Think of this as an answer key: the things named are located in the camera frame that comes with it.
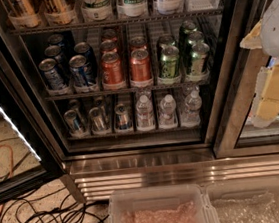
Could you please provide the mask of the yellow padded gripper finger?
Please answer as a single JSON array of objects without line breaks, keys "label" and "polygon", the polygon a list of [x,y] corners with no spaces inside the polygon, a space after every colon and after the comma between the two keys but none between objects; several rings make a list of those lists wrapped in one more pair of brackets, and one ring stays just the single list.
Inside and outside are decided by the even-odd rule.
[{"label": "yellow padded gripper finger", "polygon": [[261,43],[261,22],[262,20],[259,20],[257,24],[254,25],[250,33],[247,34],[246,37],[242,39],[242,41],[239,43],[240,48],[244,49],[260,49],[262,47]]},{"label": "yellow padded gripper finger", "polygon": [[256,79],[251,122],[254,127],[264,128],[271,125],[279,113],[279,60],[272,67],[262,67]]}]

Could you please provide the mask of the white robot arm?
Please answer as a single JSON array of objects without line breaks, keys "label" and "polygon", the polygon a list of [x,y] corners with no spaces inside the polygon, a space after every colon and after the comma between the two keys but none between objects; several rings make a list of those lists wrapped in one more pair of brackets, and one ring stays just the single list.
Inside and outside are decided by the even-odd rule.
[{"label": "white robot arm", "polygon": [[240,42],[241,48],[276,58],[272,67],[262,66],[256,77],[251,122],[258,128],[271,125],[279,115],[279,0],[273,0],[262,16]]}]

